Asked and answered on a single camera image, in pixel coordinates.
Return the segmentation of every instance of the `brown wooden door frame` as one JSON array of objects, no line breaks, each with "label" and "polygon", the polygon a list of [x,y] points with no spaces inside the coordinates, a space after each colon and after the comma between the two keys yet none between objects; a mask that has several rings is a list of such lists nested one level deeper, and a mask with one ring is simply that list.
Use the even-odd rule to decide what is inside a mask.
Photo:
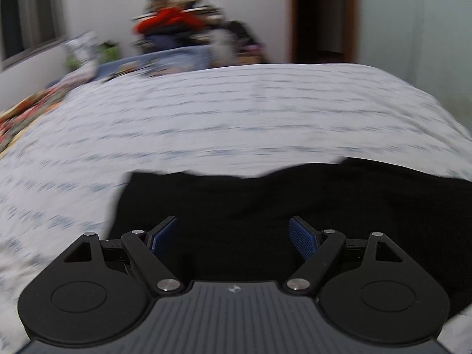
[{"label": "brown wooden door frame", "polygon": [[[297,0],[289,0],[290,9],[290,46],[289,46],[289,62],[294,62],[297,51],[296,30],[297,30]],[[354,63],[357,59],[357,17],[358,17],[358,1],[345,0],[345,26],[343,53],[344,62]]]}]

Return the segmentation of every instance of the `bed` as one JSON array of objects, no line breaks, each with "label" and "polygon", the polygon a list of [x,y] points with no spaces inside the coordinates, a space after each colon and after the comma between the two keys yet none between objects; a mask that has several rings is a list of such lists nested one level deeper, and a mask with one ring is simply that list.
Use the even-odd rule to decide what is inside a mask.
[{"label": "bed", "polygon": [[[126,172],[256,176],[345,156],[472,180],[469,133],[432,96],[368,66],[249,65],[74,89],[0,159],[0,353],[27,342],[23,288],[82,233],[107,234]],[[468,336],[472,310],[440,338],[462,354]]]}]

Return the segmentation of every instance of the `silver pin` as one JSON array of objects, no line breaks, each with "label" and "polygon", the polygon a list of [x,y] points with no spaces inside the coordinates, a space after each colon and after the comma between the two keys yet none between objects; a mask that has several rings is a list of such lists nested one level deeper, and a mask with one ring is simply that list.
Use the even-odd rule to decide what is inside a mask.
[{"label": "silver pin", "polygon": [[180,282],[173,278],[162,279],[157,283],[157,288],[162,291],[174,291],[180,287]]},{"label": "silver pin", "polygon": [[310,287],[310,282],[303,278],[292,278],[287,281],[287,287],[292,290],[306,290]]}]

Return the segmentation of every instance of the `orange and red fabric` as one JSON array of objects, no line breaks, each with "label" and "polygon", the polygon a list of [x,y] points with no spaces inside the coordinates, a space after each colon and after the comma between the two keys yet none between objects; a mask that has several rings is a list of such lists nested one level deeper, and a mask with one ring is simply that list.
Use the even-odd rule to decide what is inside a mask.
[{"label": "orange and red fabric", "polygon": [[146,34],[148,30],[156,26],[169,26],[178,23],[185,24],[192,30],[200,30],[206,26],[203,20],[200,20],[188,12],[183,12],[180,9],[172,7],[160,9],[156,16],[139,22],[135,26],[135,32]]}]

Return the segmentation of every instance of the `ridged gray surface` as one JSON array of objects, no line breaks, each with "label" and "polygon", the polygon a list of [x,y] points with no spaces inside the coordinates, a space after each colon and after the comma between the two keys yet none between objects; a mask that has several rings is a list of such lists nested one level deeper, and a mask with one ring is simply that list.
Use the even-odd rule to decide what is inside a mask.
[{"label": "ridged gray surface", "polygon": [[202,283],[156,302],[133,332],[96,348],[33,342],[21,354],[446,354],[437,342],[376,348],[344,336],[312,300],[275,283]]}]

